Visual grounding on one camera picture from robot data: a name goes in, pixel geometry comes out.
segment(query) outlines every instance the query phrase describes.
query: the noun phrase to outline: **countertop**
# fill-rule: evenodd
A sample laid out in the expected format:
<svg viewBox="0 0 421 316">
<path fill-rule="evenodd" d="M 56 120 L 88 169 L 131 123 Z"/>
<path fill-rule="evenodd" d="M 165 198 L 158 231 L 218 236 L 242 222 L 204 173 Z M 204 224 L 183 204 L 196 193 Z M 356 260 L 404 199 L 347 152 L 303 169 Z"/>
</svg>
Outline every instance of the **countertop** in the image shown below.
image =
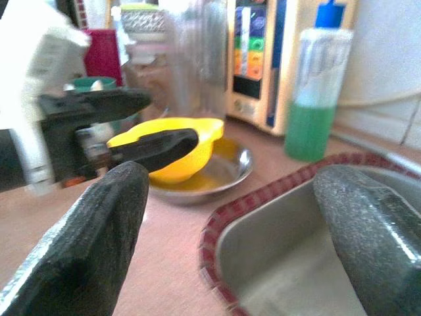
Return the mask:
<svg viewBox="0 0 421 316">
<path fill-rule="evenodd" d="M 199 275 L 198 245 L 202 228 L 217 207 L 305 165 L 284 154 L 282 138 L 269 136 L 249 124 L 228 120 L 225 136 L 251 149 L 254 171 L 244 182 L 209 203 L 180 207 L 149 196 L 115 316 L 225 315 L 224 306 Z M 421 160 L 418 152 L 387 142 L 378 144 Z M 344 151 L 360 149 L 333 138 L 329 140 L 326 155 Z M 0 194 L 1 287 L 44 232 L 90 184 L 86 182 L 42 197 L 33 196 L 25 188 Z"/>
</svg>

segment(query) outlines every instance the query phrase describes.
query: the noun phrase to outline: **green cup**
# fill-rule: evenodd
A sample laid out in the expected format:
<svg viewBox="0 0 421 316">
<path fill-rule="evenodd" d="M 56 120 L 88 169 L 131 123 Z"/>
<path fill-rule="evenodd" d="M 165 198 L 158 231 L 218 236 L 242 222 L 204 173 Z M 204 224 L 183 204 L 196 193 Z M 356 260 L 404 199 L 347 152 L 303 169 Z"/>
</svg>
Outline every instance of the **green cup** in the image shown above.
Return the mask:
<svg viewBox="0 0 421 316">
<path fill-rule="evenodd" d="M 82 77 L 72 81 L 76 92 L 89 92 L 91 91 L 92 84 L 100 80 L 103 84 L 104 90 L 111 90 L 116 88 L 116 80 L 111 77 Z"/>
</svg>

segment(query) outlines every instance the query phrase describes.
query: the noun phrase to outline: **green liquid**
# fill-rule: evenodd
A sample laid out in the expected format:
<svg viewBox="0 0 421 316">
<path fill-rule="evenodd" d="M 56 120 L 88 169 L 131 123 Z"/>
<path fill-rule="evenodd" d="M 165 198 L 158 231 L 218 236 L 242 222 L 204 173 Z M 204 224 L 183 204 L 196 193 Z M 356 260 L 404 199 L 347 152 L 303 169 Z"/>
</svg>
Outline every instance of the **green liquid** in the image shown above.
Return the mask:
<svg viewBox="0 0 421 316">
<path fill-rule="evenodd" d="M 285 152 L 302 161 L 321 160 L 335 117 L 335 107 L 289 104 Z"/>
</svg>

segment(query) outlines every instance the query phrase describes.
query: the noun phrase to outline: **yellow bowl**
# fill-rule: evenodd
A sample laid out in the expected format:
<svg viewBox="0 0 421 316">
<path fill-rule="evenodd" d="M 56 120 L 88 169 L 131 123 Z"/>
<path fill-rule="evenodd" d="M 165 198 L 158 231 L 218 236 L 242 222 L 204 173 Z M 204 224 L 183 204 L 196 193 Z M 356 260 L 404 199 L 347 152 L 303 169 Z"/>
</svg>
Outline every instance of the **yellow bowl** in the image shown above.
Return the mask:
<svg viewBox="0 0 421 316">
<path fill-rule="evenodd" d="M 211 158 L 213 141 L 222 137 L 224 121 L 217 118 L 158 118 L 136 125 L 129 131 L 111 138 L 108 147 L 116 147 L 136 142 L 144 135 L 161 132 L 163 130 L 177 130 L 192 128 L 199 135 L 199 143 L 189 154 L 173 162 L 163 169 L 151 172 L 149 176 L 159 182 L 169 184 L 187 180 L 201 170 Z"/>
</svg>

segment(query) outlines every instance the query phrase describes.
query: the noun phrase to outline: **dish soap bottle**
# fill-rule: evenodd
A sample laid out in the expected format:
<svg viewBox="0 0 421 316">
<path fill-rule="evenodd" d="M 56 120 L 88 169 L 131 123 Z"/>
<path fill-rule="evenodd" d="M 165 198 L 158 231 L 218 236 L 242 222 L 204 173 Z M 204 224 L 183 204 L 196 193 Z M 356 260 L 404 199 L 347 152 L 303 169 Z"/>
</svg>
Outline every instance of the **dish soap bottle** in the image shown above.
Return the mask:
<svg viewBox="0 0 421 316">
<path fill-rule="evenodd" d="M 326 149 L 353 38 L 352 31 L 339 29 L 344 9 L 334 0 L 320 5 L 314 28 L 300 34 L 285 137 L 285 152 L 298 160 L 320 160 Z"/>
</svg>

